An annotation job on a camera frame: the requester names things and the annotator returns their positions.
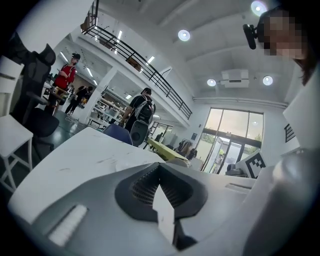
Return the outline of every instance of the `blue chair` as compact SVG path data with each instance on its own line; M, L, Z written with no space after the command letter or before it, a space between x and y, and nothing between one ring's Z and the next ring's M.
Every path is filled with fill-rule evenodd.
M133 145L129 131L115 123L110 124L102 133L118 141Z

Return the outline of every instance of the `black office chair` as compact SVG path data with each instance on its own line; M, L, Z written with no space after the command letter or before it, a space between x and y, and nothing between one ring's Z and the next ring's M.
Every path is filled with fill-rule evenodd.
M24 64L21 94L11 115L33 133L32 144L42 159L37 144L48 145L51 151L54 149L52 143L41 138L50 136L58 127L59 120L36 106L49 103L41 94L51 65L56 61L56 54L48 44L41 53L28 51L15 33L9 42L6 57L18 64Z

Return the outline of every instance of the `white wooden chair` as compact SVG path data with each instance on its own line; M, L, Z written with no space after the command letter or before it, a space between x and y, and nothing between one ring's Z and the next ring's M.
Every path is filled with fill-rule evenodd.
M17 188L11 172L14 165L20 162L30 171L33 168L31 157L33 134L9 115L13 92L23 67L4 56L0 59L0 157L5 166L0 183L11 192ZM26 142L28 142L28 162L14 154ZM5 183L7 177L11 186Z

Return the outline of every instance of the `black metal railing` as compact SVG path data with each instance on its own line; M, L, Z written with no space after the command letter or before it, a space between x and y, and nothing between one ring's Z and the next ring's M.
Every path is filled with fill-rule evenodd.
M286 127L284 127L285 130L285 143L296 137L294 131L292 130L290 124L288 124Z
M158 87L164 93L165 97L169 98L178 107L179 111L189 119L192 111L166 81L166 79L164 79L163 76L132 47L118 39L115 35L106 31L104 28L98 26L98 5L99 0L96 0L95 10L93 7L94 5L90 8L84 24L81 25L82 33L91 37L97 43L105 46L114 54L123 57L129 65L136 69L137 72L143 74L149 81L153 82L154 86Z

